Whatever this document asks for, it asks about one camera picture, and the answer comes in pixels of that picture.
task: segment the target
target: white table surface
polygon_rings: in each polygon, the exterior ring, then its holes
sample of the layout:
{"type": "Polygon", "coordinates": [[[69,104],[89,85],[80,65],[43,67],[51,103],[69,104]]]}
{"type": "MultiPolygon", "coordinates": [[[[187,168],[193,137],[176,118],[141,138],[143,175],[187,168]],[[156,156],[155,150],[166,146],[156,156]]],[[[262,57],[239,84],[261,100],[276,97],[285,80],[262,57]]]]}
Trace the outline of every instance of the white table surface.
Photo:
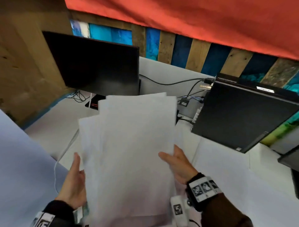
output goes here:
{"type": "MultiPolygon", "coordinates": [[[[57,159],[79,128],[78,119],[98,114],[96,110],[86,108],[84,106],[86,102],[77,103],[73,99],[63,99],[25,132],[57,159]]],[[[192,161],[201,137],[190,132],[191,124],[186,121],[180,120],[176,127],[182,133],[182,148],[187,158],[192,161]]],[[[80,141],[80,138],[77,138],[60,160],[67,169],[71,167],[73,153],[82,153],[80,141]]],[[[220,144],[213,142],[213,145],[223,149],[220,144]]],[[[276,190],[296,199],[290,168],[277,162],[278,155],[275,152],[259,143],[244,156],[248,160],[248,168],[254,174],[276,190]]]]}

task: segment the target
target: white cable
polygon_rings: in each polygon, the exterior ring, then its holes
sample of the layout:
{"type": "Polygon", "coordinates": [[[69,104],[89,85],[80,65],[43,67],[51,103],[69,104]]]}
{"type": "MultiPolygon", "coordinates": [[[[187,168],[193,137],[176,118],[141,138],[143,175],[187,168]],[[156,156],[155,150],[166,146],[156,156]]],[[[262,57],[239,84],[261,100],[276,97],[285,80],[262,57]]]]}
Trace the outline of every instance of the white cable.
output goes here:
{"type": "Polygon", "coordinates": [[[89,105],[88,105],[88,108],[90,108],[90,104],[91,104],[91,97],[92,97],[92,93],[90,93],[90,100],[89,100],[89,105]]]}
{"type": "Polygon", "coordinates": [[[69,144],[64,149],[64,151],[61,153],[60,157],[57,159],[57,161],[56,161],[56,163],[54,165],[54,188],[55,188],[55,191],[57,192],[57,194],[58,194],[58,191],[57,191],[57,188],[56,188],[56,166],[57,166],[57,163],[61,160],[61,158],[65,155],[65,153],[68,151],[68,149],[75,142],[75,140],[77,139],[78,135],[79,135],[79,129],[77,129],[77,131],[73,135],[73,138],[70,140],[69,144]]]}

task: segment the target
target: label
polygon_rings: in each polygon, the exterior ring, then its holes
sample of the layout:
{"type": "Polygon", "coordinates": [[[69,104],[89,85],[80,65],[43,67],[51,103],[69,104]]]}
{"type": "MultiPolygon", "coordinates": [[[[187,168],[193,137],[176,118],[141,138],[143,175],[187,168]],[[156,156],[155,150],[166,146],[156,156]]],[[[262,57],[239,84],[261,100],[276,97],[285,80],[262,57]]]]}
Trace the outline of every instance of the label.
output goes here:
{"type": "Polygon", "coordinates": [[[267,92],[275,93],[273,90],[267,89],[267,88],[263,88],[263,87],[257,87],[257,89],[258,90],[262,90],[262,91],[267,91],[267,92]]]}

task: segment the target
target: right hand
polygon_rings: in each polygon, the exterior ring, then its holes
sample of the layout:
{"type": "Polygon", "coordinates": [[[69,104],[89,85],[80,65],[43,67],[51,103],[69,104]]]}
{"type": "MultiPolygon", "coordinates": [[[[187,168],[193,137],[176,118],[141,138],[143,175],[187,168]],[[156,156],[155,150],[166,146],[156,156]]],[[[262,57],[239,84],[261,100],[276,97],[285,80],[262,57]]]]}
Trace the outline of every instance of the right hand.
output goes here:
{"type": "Polygon", "coordinates": [[[182,149],[174,145],[173,155],[159,152],[159,157],[170,165],[175,179],[181,184],[186,184],[198,171],[191,165],[182,149]]]}

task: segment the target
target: wooden pallet wall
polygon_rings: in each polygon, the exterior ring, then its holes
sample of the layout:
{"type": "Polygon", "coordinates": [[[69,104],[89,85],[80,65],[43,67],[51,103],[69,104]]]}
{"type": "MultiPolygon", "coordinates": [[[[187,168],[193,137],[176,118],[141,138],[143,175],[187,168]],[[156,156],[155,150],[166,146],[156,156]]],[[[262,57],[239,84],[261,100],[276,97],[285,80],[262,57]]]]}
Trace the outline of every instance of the wooden pallet wall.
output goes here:
{"type": "MultiPolygon", "coordinates": [[[[131,30],[133,45],[139,46],[140,56],[145,57],[145,27],[73,10],[70,10],[70,18],[73,20],[93,23],[97,25],[131,30]]],[[[166,64],[171,64],[175,38],[176,35],[174,33],[161,31],[158,61],[166,64]]],[[[186,69],[201,72],[210,49],[210,45],[211,43],[209,42],[193,39],[186,64],[186,69]]],[[[220,72],[240,77],[253,54],[254,53],[251,51],[232,48],[220,72]]],[[[261,83],[283,88],[294,77],[294,75],[298,73],[298,71],[299,62],[290,59],[279,58],[266,73],[265,77],[261,80],[261,83]]]]}

